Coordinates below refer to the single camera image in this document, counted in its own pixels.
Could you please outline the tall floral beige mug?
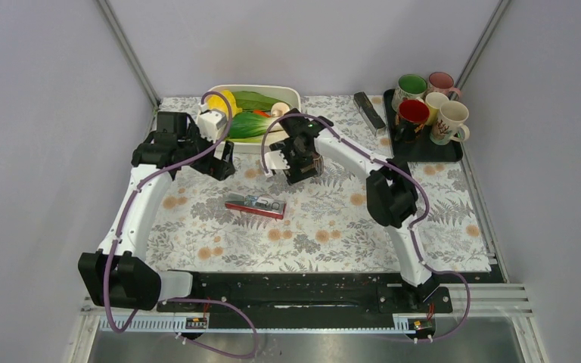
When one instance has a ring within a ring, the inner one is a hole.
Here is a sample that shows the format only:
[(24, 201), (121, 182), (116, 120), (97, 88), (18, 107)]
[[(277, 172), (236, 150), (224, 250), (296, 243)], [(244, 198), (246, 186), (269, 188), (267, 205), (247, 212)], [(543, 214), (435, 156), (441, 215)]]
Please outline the tall floral beige mug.
[(471, 136), (470, 129), (465, 125), (468, 117), (469, 109), (463, 103), (443, 103), (438, 110), (437, 121), (432, 126), (430, 140), (437, 145), (467, 141)]

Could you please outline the cream christmas mug green inside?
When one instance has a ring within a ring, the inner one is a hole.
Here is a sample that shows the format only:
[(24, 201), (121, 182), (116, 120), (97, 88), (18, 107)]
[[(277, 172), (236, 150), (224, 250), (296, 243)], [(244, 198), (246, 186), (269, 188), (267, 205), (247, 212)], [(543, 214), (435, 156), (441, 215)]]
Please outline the cream christmas mug green inside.
[(428, 89), (427, 81), (416, 74), (405, 74), (398, 80), (391, 106), (397, 111), (399, 105), (406, 100), (421, 97)]

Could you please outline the red silver gum box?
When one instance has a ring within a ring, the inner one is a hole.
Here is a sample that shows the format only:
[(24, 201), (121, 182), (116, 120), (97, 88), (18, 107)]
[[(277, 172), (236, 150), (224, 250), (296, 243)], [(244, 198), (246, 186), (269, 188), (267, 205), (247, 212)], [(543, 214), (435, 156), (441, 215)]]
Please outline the red silver gum box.
[(283, 219), (287, 206), (285, 201), (272, 197), (235, 192), (225, 196), (224, 205), (227, 209), (273, 219)]

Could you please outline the small brown mug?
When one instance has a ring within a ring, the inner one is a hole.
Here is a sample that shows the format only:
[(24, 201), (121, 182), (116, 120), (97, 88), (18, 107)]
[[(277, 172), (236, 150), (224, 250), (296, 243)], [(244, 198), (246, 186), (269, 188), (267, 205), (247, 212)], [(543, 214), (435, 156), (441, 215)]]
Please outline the small brown mug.
[(314, 157), (312, 166), (315, 170), (315, 176), (320, 176), (324, 172), (324, 159), (322, 156)]

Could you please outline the green bok choy toy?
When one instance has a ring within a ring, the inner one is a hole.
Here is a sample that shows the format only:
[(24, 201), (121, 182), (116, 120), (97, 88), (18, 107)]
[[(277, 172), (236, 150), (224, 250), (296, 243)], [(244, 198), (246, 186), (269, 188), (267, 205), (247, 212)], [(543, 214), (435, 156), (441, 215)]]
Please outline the green bok choy toy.
[(240, 112), (233, 117), (228, 138), (247, 139), (262, 136), (276, 120), (277, 117), (273, 116), (263, 116), (253, 112)]

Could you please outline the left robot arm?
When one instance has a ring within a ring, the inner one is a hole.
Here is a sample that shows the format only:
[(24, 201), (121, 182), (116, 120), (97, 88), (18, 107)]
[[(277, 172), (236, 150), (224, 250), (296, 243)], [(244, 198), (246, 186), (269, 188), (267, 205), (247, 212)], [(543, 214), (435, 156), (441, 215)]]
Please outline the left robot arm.
[(175, 298), (194, 311), (204, 303), (203, 288), (187, 271), (157, 272), (146, 262), (148, 237), (166, 192), (183, 167), (218, 181), (235, 173), (234, 145), (227, 141), (222, 156), (215, 149), (225, 139), (227, 111), (210, 109), (196, 118), (188, 113), (160, 111), (156, 129), (132, 153), (129, 185), (113, 224), (93, 253), (83, 253), (78, 270), (97, 306), (151, 310)]

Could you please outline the green leaf vegetable toy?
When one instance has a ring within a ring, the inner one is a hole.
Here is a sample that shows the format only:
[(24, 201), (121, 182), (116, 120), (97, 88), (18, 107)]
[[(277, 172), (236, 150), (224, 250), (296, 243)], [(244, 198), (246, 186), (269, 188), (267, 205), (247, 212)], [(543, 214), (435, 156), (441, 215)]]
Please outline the green leaf vegetable toy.
[(243, 111), (270, 111), (274, 104), (280, 103), (281, 100), (262, 95), (258, 92), (252, 91), (236, 91), (232, 92), (235, 97), (237, 107)]

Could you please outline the white vegetable tray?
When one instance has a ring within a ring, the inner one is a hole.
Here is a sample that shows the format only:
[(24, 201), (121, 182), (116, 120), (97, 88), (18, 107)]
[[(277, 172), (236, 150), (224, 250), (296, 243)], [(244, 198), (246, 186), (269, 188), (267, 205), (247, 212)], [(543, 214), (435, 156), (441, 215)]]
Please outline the white vegetable tray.
[[(220, 92), (229, 90), (233, 93), (238, 91), (257, 92), (261, 95), (276, 98), (280, 101), (286, 102), (289, 106), (302, 110), (302, 101), (300, 94), (294, 88), (279, 86), (279, 85), (247, 85), (247, 84), (224, 84), (215, 85), (210, 88), (210, 91)], [(258, 154), (260, 151), (261, 139), (256, 141), (234, 141), (236, 153), (250, 153)]]

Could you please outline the yellow mug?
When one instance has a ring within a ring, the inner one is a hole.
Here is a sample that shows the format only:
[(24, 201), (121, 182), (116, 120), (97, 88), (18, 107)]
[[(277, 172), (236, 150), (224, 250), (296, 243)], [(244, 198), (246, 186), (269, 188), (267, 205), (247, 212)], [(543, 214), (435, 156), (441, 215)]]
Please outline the yellow mug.
[(432, 126), (437, 121), (437, 114), (443, 104), (449, 101), (449, 97), (441, 92), (430, 92), (424, 98), (424, 103), (429, 110), (426, 126)]

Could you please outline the black tray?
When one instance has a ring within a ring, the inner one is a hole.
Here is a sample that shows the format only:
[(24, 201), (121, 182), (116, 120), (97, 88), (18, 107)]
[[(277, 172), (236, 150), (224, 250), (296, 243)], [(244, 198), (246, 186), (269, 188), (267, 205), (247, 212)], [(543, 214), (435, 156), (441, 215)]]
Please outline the black tray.
[(383, 93), (384, 111), (387, 118), (387, 132), (390, 139), (391, 150), (395, 157), (408, 162), (428, 163), (456, 163), (464, 157), (461, 143), (450, 141), (445, 145), (434, 144), (430, 140), (431, 126), (425, 126), (423, 132), (416, 141), (405, 143), (397, 141), (396, 111), (392, 108), (391, 101), (395, 90), (393, 88)]

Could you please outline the black interior mug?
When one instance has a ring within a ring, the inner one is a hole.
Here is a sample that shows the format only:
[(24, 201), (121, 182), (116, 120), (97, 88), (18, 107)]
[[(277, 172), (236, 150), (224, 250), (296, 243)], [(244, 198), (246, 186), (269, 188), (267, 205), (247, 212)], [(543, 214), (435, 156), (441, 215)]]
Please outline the black interior mug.
[(415, 142), (424, 130), (430, 116), (428, 106), (420, 99), (403, 101), (397, 110), (396, 141)]

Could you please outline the mushroom toy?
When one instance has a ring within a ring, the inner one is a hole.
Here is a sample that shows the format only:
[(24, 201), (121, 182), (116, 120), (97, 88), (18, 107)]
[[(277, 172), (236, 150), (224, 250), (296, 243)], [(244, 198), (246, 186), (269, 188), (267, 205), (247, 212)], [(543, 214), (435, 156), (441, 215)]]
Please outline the mushroom toy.
[(278, 102), (272, 105), (270, 110), (271, 117), (281, 117), (285, 115), (291, 108), (288, 104), (284, 102)]

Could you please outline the white napa cabbage toy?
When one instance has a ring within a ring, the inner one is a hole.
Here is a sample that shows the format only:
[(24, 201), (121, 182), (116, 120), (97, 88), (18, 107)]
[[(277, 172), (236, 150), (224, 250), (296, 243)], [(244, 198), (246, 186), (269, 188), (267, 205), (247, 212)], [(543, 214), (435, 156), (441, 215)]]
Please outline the white napa cabbage toy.
[(231, 112), (232, 116), (242, 112), (243, 109), (237, 105), (237, 100), (231, 91), (221, 90), (219, 93), (222, 97), (211, 95), (206, 98), (205, 103), (210, 110), (219, 110), (226, 116), (228, 116), (228, 112)]

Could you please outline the pink ghost pattern mug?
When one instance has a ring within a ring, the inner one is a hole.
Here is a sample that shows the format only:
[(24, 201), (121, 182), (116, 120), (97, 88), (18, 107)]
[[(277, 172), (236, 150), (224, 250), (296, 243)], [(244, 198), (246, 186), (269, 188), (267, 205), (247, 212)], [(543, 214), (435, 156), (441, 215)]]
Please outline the pink ghost pattern mug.
[(427, 78), (427, 93), (438, 92), (449, 98), (462, 96), (461, 90), (455, 87), (455, 81), (448, 73), (437, 71)]

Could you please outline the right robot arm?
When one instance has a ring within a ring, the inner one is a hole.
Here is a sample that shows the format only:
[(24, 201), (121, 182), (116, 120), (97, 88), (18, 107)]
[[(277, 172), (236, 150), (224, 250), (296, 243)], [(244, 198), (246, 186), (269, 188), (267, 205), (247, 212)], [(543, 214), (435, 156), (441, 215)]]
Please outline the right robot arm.
[(371, 218), (384, 227), (396, 252), (403, 299), (421, 312), (433, 302), (439, 283), (427, 265), (418, 241), (417, 225), (423, 219), (416, 203), (426, 200), (424, 189), (412, 178), (406, 163), (397, 161), (345, 138), (332, 121), (293, 109), (273, 122), (287, 137), (260, 147), (264, 173), (282, 172), (289, 184), (317, 176), (320, 163), (333, 160), (365, 183), (366, 206)]

